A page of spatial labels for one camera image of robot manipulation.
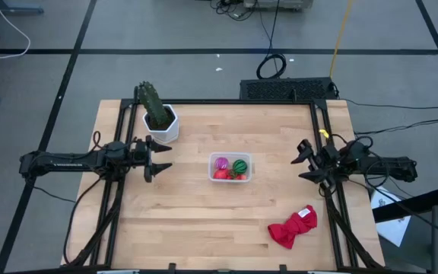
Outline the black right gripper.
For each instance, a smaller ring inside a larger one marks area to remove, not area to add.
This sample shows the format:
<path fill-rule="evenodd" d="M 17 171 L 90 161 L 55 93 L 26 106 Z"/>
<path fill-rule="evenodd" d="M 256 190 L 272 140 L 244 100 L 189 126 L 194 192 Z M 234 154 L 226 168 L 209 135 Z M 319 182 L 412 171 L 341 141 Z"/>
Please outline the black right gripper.
<path fill-rule="evenodd" d="M 322 183 L 325 186 L 335 184 L 334 173 L 338 168 L 340 153 L 333 144 L 323 146 L 320 152 L 315 153 L 308 139 L 303 139 L 297 146 L 298 156 L 291 164 L 309 161 L 309 172 L 301 173 L 298 177 L 313 183 Z"/>

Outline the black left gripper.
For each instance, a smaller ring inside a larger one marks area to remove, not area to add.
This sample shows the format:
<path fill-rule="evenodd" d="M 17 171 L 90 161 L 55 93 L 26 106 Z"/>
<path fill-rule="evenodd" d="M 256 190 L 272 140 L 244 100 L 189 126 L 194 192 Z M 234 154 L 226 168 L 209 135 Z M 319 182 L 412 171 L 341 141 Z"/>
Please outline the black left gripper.
<path fill-rule="evenodd" d="M 152 176 L 155 177 L 160 172 L 172 167 L 172 163 L 155 164 L 151 160 L 151 151 L 155 153 L 170 151 L 170 146 L 162 145 L 152 140 L 150 135 L 145 137 L 145 140 L 138 139 L 135 147 L 131 151 L 131 167 L 144 168 L 144 180 L 147 183 L 152 182 Z"/>

